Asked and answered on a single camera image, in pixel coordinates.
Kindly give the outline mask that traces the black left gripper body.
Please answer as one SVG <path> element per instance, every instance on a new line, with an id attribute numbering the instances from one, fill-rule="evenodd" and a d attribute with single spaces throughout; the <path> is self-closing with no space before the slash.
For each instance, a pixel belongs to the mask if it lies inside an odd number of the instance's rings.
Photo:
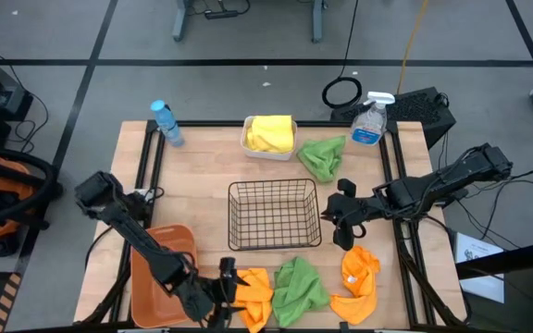
<path id="1" fill-rule="evenodd" d="M 221 278 L 190 276 L 177 287 L 184 313 L 194 322 L 217 315 L 223 309 Z"/>

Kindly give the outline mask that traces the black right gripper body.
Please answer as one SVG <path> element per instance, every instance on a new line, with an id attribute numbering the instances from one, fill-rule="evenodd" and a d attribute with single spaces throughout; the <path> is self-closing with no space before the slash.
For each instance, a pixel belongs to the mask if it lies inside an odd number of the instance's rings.
<path id="1" fill-rule="evenodd" d="M 334 193 L 328 197 L 327 207 L 320 217 L 332 222 L 335 226 L 343 223 L 352 227 L 385 215 L 385 207 L 376 197 L 353 198 Z"/>

